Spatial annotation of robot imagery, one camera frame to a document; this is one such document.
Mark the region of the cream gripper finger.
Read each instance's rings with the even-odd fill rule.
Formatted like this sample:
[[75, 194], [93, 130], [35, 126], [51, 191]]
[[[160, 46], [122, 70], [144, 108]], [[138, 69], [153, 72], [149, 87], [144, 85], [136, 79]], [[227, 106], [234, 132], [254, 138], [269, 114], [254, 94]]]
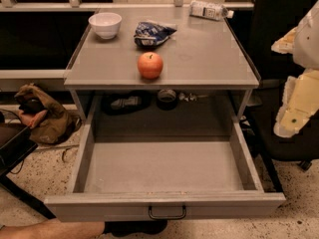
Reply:
[[279, 40], [275, 41], [271, 46], [271, 50], [279, 54], [292, 54], [294, 50], [295, 35], [296, 28], [293, 28]]
[[289, 76], [273, 131], [280, 137], [292, 137], [318, 110], [319, 71], [306, 69], [298, 78]]

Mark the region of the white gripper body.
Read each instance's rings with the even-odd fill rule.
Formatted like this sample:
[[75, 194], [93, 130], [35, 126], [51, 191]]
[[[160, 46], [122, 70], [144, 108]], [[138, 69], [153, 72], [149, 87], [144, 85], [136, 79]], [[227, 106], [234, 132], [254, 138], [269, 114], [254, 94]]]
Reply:
[[297, 26], [293, 61], [303, 68], [319, 69], [319, 0]]

